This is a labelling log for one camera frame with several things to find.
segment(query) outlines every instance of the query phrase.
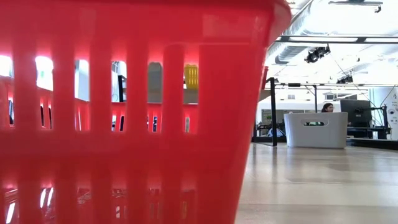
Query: woman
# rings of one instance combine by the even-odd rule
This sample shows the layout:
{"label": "woman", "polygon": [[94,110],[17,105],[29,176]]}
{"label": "woman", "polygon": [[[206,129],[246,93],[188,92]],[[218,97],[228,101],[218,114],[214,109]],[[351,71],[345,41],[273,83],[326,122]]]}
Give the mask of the woman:
{"label": "woman", "polygon": [[333,104],[325,103],[325,105],[323,105],[321,112],[322,113],[332,113],[334,109],[335,109],[335,107],[333,106]]}

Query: shopping basket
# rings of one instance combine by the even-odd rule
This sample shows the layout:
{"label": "shopping basket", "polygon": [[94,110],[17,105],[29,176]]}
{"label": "shopping basket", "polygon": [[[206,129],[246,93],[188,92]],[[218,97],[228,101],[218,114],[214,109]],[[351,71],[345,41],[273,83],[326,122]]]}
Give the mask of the shopping basket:
{"label": "shopping basket", "polygon": [[[14,79],[0,83],[0,220],[233,223],[265,49],[289,22],[282,0],[1,1],[0,55]],[[53,60],[50,94],[36,87],[37,55]],[[89,102],[74,98],[76,59],[90,64]],[[124,109],[108,94],[112,60],[127,64]],[[164,68],[160,106],[147,104],[150,61]],[[191,107],[184,64],[199,68]]]}

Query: yellow object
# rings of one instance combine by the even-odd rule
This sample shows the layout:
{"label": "yellow object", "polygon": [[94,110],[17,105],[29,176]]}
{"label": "yellow object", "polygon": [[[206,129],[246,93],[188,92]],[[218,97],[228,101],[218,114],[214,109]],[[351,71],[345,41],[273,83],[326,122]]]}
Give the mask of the yellow object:
{"label": "yellow object", "polygon": [[184,69],[185,84],[188,90],[198,89],[198,67],[196,65],[186,65]]}

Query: computer monitor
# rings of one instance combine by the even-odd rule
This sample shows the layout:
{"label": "computer monitor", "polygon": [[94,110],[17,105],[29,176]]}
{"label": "computer monitor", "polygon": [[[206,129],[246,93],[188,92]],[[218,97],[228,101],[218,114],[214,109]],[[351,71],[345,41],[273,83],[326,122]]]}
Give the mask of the computer monitor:
{"label": "computer monitor", "polygon": [[366,100],[341,100],[341,112],[348,113],[348,122],[351,124],[367,123],[372,121],[371,103]]}

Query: polished floor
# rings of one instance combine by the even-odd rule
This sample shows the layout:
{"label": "polished floor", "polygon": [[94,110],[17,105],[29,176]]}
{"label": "polished floor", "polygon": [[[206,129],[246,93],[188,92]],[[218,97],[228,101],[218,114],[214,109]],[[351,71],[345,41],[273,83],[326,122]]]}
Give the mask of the polished floor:
{"label": "polished floor", "polygon": [[398,151],[252,144],[236,223],[398,223]]}

